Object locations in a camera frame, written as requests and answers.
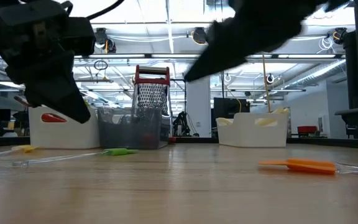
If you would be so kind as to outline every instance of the orange utensil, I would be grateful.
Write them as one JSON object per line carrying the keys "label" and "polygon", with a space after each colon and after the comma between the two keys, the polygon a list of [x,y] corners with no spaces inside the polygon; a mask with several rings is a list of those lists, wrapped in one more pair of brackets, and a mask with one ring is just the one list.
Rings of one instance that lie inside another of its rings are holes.
{"label": "orange utensil", "polygon": [[312,159],[287,159],[285,161],[260,161],[259,165],[287,166],[290,170],[310,172],[315,174],[358,174],[357,166],[338,164],[330,161],[316,161]]}

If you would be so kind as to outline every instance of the gray plastic bin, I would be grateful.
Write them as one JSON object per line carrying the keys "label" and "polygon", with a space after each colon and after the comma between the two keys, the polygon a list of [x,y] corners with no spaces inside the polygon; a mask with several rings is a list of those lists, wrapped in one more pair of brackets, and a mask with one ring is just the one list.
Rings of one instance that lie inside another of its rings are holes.
{"label": "gray plastic bin", "polygon": [[161,109],[98,108],[100,146],[127,149],[159,149],[168,144],[170,118]]}

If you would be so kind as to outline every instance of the white container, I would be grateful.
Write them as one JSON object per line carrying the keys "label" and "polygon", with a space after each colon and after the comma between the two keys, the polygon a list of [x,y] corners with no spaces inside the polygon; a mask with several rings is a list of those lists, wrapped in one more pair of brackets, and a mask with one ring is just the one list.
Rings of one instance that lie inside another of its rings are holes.
{"label": "white container", "polygon": [[[258,125],[258,120],[264,118],[272,122]],[[287,114],[237,113],[232,124],[218,124],[219,143],[234,147],[285,147],[287,122]]]}
{"label": "white container", "polygon": [[[92,149],[99,147],[99,129],[95,110],[88,107],[91,117],[84,124],[51,109],[29,108],[30,142],[33,146],[51,149]],[[57,115],[62,123],[44,122],[42,116]]]}

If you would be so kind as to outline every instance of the green object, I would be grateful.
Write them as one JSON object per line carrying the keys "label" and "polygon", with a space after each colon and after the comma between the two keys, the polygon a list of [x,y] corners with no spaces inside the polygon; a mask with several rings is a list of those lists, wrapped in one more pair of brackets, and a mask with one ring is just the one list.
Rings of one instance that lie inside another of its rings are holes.
{"label": "green object", "polygon": [[103,155],[107,156],[122,156],[137,153],[138,150],[135,149],[125,149],[125,148],[118,148],[118,149],[105,149],[103,151]]}

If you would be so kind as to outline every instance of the wooden tabletop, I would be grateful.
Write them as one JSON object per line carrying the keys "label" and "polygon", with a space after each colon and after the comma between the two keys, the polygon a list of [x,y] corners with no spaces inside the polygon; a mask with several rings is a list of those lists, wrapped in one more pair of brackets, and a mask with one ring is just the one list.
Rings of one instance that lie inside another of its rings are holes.
{"label": "wooden tabletop", "polygon": [[37,150],[0,157],[0,223],[358,224],[358,175],[257,167],[262,159],[288,157],[358,166],[358,149],[177,144],[126,156],[11,166],[86,152]]}

